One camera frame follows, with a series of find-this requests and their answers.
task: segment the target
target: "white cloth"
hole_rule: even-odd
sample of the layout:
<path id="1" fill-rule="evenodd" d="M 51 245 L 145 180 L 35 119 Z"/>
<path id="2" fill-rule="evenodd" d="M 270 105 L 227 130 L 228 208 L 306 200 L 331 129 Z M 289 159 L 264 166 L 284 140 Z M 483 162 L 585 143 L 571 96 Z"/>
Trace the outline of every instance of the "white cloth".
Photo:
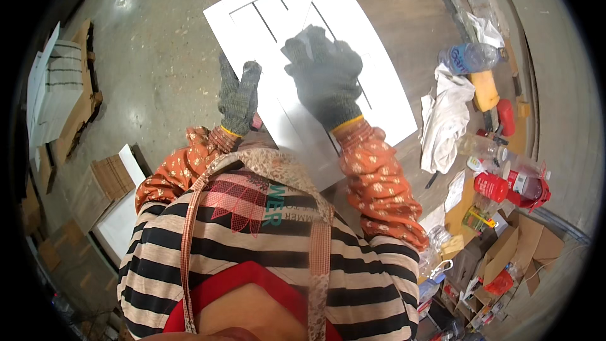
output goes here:
<path id="1" fill-rule="evenodd" d="M 473 27 L 476 28 L 478 42 L 492 45 L 495 48 L 505 47 L 503 36 L 495 28 L 495 26 L 492 25 L 490 20 L 481 17 L 475 17 L 469 12 L 467 12 L 467 16 L 469 16 L 469 20 L 472 21 Z"/>
<path id="2" fill-rule="evenodd" d="M 435 70 L 436 98 L 425 95 L 420 99 L 423 117 L 422 156 L 420 168 L 432 174 L 446 174 L 456 157 L 456 141 L 465 134 L 469 122 L 469 102 L 476 91 L 462 75 L 451 75 L 441 63 Z"/>

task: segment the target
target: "floral sleeve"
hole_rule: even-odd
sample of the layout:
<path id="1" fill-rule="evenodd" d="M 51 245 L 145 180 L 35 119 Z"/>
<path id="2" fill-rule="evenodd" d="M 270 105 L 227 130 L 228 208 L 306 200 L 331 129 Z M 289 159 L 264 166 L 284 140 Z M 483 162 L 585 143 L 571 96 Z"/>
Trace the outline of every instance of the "floral sleeve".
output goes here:
<path id="1" fill-rule="evenodd" d="M 171 153 L 154 175 L 139 185 L 135 197 L 135 209 L 148 201 L 169 204 L 189 189 L 215 157 L 231 153 L 237 136 L 217 126 L 212 131 L 198 126 L 187 128 L 188 146 Z"/>
<path id="2" fill-rule="evenodd" d="M 391 236 L 424 250 L 427 233 L 417 223 L 422 209 L 395 157 L 384 142 L 385 133 L 361 118 L 337 128 L 343 149 L 340 167 L 348 177 L 348 201 L 360 210 L 362 230 L 368 236 Z"/>

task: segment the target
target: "white board with slots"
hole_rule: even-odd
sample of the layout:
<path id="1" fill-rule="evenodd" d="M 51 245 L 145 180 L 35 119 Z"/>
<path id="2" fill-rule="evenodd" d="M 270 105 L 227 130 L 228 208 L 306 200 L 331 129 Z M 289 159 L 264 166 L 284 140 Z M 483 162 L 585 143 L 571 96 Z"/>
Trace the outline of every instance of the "white board with slots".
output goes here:
<path id="1" fill-rule="evenodd" d="M 396 145 L 417 130 L 391 60 L 356 0 L 221 0 L 204 15 L 239 78 L 244 62 L 262 66 L 259 115 L 278 147 L 307 166 L 318 189 L 343 178 L 339 146 L 299 102 L 280 51 L 308 25 L 323 27 L 329 39 L 346 41 L 362 57 L 357 103 L 370 124 L 385 131 L 387 143 Z"/>

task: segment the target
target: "wooden workbench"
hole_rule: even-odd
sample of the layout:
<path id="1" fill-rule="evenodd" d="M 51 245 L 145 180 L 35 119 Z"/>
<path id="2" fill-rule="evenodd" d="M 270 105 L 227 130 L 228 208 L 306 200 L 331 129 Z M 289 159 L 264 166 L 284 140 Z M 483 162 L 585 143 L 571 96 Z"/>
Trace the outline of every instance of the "wooden workbench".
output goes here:
<path id="1" fill-rule="evenodd" d="M 208 0 L 215 4 L 220 0 Z M 422 129 L 420 98 L 433 91 L 436 81 L 434 70 L 437 65 L 438 52 L 451 45 L 462 43 L 462 37 L 453 21 L 452 13 L 443 0 L 357 0 L 389 55 L 398 73 L 402 87 L 413 110 L 414 120 Z M 495 78 L 504 76 L 511 85 L 511 97 L 514 101 L 511 71 L 502 64 L 495 71 Z M 470 123 L 468 129 L 475 132 L 483 128 L 482 114 L 468 104 Z M 425 189 L 431 178 L 430 173 L 420 169 L 421 147 L 418 133 L 412 134 L 396 146 L 397 157 L 404 168 L 405 177 L 413 188 L 413 195 L 428 214 L 438 205 L 442 205 L 448 193 L 448 185 L 454 175 L 465 166 L 465 158 L 458 157 L 449 173 L 440 175 L 430 189 Z M 344 182 L 338 182 L 326 189 L 324 196 L 333 202 L 339 214 L 357 232 L 359 229 L 359 212 L 348 205 L 345 200 Z"/>

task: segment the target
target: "hand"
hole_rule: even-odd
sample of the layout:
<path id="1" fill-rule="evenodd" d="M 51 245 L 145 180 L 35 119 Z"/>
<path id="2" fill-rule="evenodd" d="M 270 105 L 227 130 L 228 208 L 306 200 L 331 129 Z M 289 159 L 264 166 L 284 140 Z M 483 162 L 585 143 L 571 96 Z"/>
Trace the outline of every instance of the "hand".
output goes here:
<path id="1" fill-rule="evenodd" d="M 362 116 L 356 99 L 362 59 L 344 41 L 331 42 L 322 27 L 310 25 L 286 40 L 284 67 L 294 79 L 301 104 L 327 131 Z"/>
<path id="2" fill-rule="evenodd" d="M 219 112 L 223 114 L 221 126 L 229 134 L 244 137 L 250 131 L 254 113 L 257 111 L 257 86 L 261 77 L 261 66 L 255 61 L 244 64 L 242 81 L 225 54 L 219 55 L 221 65 L 221 90 L 219 91 Z"/>

